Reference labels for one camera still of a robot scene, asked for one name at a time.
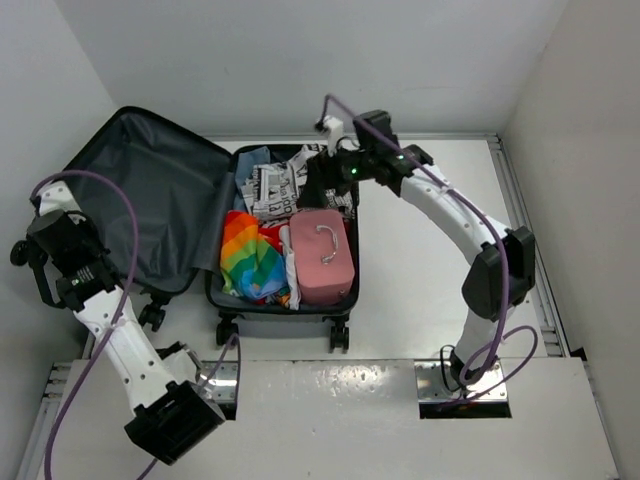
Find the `black white newspaper print shirt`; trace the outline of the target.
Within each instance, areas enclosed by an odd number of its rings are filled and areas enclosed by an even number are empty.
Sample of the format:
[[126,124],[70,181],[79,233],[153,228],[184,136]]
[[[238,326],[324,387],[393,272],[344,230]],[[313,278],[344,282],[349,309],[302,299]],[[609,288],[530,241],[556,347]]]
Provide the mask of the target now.
[[320,144],[270,145],[271,162],[253,167],[243,187],[247,213],[260,223],[288,219],[299,211],[297,200],[306,183],[306,162],[321,153]]

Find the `grey-blue cloth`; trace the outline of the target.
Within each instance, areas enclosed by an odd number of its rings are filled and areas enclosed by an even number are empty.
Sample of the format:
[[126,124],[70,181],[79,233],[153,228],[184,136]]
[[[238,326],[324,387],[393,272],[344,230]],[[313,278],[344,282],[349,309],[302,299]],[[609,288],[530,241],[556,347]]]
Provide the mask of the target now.
[[238,155],[237,167],[235,171],[236,194],[233,201],[233,209],[247,212],[244,201],[243,187],[248,180],[252,179],[253,167],[271,162],[270,150],[266,147],[256,148],[242,152]]

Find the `pink vanity case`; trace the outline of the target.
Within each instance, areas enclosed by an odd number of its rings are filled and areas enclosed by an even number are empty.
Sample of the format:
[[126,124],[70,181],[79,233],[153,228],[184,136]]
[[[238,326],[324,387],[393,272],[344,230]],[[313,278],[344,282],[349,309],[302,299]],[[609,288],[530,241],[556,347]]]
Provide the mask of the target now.
[[335,305],[349,293],[355,267],[343,217],[335,210],[298,212],[289,222],[302,302]]

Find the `grey hard-shell suitcase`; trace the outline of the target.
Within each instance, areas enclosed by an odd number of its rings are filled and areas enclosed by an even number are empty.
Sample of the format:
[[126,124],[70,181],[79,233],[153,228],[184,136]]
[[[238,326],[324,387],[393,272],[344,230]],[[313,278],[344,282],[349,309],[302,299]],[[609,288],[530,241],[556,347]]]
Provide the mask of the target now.
[[151,298],[143,324],[158,329],[165,306],[198,274],[220,317],[225,342],[239,320],[330,321],[332,348],[350,344],[348,321],[359,287],[333,304],[303,302],[298,309],[235,297],[223,289],[219,265],[223,223],[236,198],[239,154],[139,107],[118,110],[74,157],[64,176],[79,217],[78,252],[88,265],[104,259],[108,271],[132,275]]

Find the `rainbow striped garment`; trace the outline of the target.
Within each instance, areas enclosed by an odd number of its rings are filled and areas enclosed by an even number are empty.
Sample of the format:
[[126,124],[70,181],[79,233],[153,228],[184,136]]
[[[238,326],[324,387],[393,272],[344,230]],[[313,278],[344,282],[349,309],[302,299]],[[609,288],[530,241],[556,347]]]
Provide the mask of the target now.
[[289,307],[291,291],[284,258],[254,216],[227,213],[219,264],[225,294],[259,305]]

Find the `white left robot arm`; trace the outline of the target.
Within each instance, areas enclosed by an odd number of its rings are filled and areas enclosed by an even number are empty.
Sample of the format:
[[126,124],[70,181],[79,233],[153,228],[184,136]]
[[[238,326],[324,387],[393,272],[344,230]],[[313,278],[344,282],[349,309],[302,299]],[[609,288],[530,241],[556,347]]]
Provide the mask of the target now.
[[56,209],[37,216],[27,237],[59,271],[56,290],[64,306],[104,345],[133,413],[127,436],[160,462],[174,464],[225,420],[200,384],[202,365],[181,342],[154,349],[91,227]]

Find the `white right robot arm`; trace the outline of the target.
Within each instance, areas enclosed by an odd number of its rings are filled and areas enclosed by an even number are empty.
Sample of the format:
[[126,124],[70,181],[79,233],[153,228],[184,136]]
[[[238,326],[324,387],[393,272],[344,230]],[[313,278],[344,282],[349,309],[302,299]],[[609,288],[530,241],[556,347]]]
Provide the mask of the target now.
[[343,195],[373,180],[426,215],[460,250],[469,265],[461,287],[468,313],[451,352],[452,375],[461,385],[477,381],[496,358],[509,315],[535,285],[534,234],[485,214],[417,145],[323,149],[303,164],[300,206],[325,207],[327,192]]

